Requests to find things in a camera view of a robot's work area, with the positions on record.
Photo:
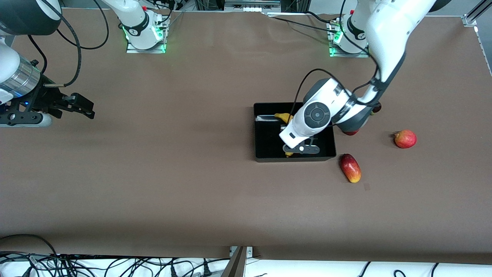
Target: metallic silver cylinder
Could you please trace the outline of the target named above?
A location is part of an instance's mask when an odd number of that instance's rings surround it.
[[[13,94],[15,98],[31,92],[41,77],[37,68],[33,67],[26,58],[19,56],[21,61],[17,70],[5,82],[0,83],[0,89]]]

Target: brown tabletop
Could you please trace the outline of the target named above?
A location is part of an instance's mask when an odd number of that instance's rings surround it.
[[[83,46],[104,39],[98,10],[64,14]],[[106,14],[108,43],[83,50],[63,89],[93,101],[95,119],[65,112],[46,129],[1,129],[0,234],[39,234],[61,253],[223,256],[253,245],[276,259],[492,262],[492,78],[460,18],[426,18],[382,110],[353,137],[335,129],[338,153],[362,168],[351,184],[337,159],[255,162],[252,106],[291,102],[313,68],[354,88],[370,59],[332,58],[325,32],[247,12],[185,13],[166,54],[126,54]],[[35,39],[46,75],[67,82],[76,48],[58,34]],[[27,37],[13,48],[42,60]],[[302,95],[324,77],[312,74]],[[417,134],[413,148],[392,144],[402,129]],[[9,249],[48,252],[32,240]]]

